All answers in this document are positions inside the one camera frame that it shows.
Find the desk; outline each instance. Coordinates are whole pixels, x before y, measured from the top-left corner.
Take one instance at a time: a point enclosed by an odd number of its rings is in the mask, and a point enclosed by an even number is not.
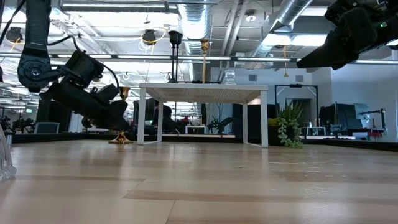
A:
[[[261,99],[261,147],[268,147],[266,85],[140,83],[139,124],[145,120],[146,94],[159,101],[157,141],[144,142],[144,126],[138,126],[138,145],[162,141],[163,102],[241,103],[243,106],[243,143],[248,143],[248,103]]]
[[[185,134],[188,134],[188,128],[203,128],[203,133],[206,134],[206,126],[186,125]]]

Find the fluorescent light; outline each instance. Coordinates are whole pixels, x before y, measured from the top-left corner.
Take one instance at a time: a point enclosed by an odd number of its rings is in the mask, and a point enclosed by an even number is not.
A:
[[[179,56],[180,60],[203,60],[203,56]]]
[[[264,45],[290,45],[292,41],[287,35],[279,35],[279,34],[268,34],[266,38],[262,41]]]
[[[236,60],[243,62],[290,62],[290,58],[272,58],[272,57],[264,57],[264,58],[239,57]]]
[[[292,40],[292,45],[319,47],[325,43],[326,35],[297,35]]]
[[[9,87],[7,90],[10,91],[11,93],[24,94],[24,95],[29,94],[29,91],[27,91],[25,88]]]
[[[206,57],[206,60],[231,60],[231,57]]]
[[[180,56],[178,57],[180,60],[203,60],[203,56]],[[228,61],[231,60],[231,57],[206,57],[206,60],[222,60]]]
[[[327,10],[326,6],[309,6],[304,9],[300,16],[324,16]]]
[[[143,59],[143,60],[150,60],[150,59],[164,59],[164,60],[171,60],[170,56],[160,56],[160,55],[118,55],[120,59]]]
[[[65,62],[51,60],[51,65],[65,65],[65,64],[66,64]]]
[[[2,106],[7,109],[25,109],[25,106]]]
[[[160,5],[151,4],[77,4],[77,3],[65,3],[62,7],[162,7]],[[176,6],[169,6],[170,9],[176,9]]]
[[[60,57],[60,58],[70,58],[70,57],[72,57],[72,55],[58,55],[58,57]]]
[[[361,65],[398,65],[396,60],[356,60],[352,63]]]
[[[106,58],[112,58],[110,55],[90,55],[92,58],[97,58],[97,59],[106,59]]]

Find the black curtain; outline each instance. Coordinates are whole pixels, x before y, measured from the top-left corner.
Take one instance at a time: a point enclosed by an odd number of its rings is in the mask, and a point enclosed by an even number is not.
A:
[[[69,122],[72,110],[56,101],[39,101],[36,122],[60,123],[59,133],[69,130]]]
[[[202,103],[201,104],[201,124],[207,125],[207,113],[206,113],[206,104]]]
[[[275,105],[267,105],[268,118],[275,118]],[[236,138],[243,138],[243,112],[242,105],[234,104],[232,107],[232,116],[235,118],[233,124],[233,133]],[[248,105],[248,140],[257,142],[261,139],[261,106]]]

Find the robotic arm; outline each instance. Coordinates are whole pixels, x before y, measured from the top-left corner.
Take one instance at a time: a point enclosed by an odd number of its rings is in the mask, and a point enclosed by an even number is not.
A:
[[[109,102],[119,93],[118,87],[110,84],[101,90],[93,88],[89,93],[84,90],[94,78],[102,78],[104,65],[82,52],[73,36],[48,44],[51,0],[26,0],[26,3],[26,37],[17,70],[19,81],[31,92],[39,92],[54,82],[40,94],[43,100],[54,99],[99,128],[128,129],[129,124],[123,118],[127,103]],[[52,70],[47,46],[68,38],[73,38],[76,50],[66,65]]]
[[[336,70],[368,50],[398,39],[398,4],[395,0],[337,0],[325,14],[336,25],[325,43],[299,62],[299,68]]]

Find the ceiling light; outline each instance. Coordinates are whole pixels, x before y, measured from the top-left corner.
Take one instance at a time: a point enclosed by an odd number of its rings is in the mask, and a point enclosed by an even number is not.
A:
[[[239,57],[236,60],[243,62],[290,62],[290,58],[249,58],[249,57]]]
[[[58,57],[60,57],[60,58],[70,58],[70,57],[72,57],[72,55],[58,55]]]
[[[231,57],[206,57],[206,60],[231,60]]]
[[[251,9],[251,10],[247,10],[245,15],[246,15],[246,21],[248,22],[253,22],[256,20],[256,16],[254,15],[255,10]]]
[[[78,3],[65,3],[63,7],[143,7],[152,8],[159,7],[159,5],[150,4],[78,4]],[[169,6],[170,9],[176,9],[176,6]]]
[[[25,106],[2,106],[7,109],[25,109]]]
[[[96,59],[112,58],[112,56],[110,56],[110,55],[90,55],[90,57],[96,58]]]
[[[300,16],[324,16],[327,10],[327,6],[309,6],[304,9]]]
[[[396,60],[355,60],[353,63],[360,65],[397,65]]]
[[[65,65],[65,62],[61,62],[61,61],[56,61],[56,60],[52,60],[51,61],[51,65]]]
[[[290,45],[292,41],[288,35],[268,34],[262,41],[263,45]]]
[[[158,56],[158,55],[118,55],[120,59],[142,59],[142,60],[150,60],[150,59],[160,59],[160,60],[171,60],[170,56]]]
[[[292,40],[292,45],[319,47],[325,43],[326,35],[297,35]]]

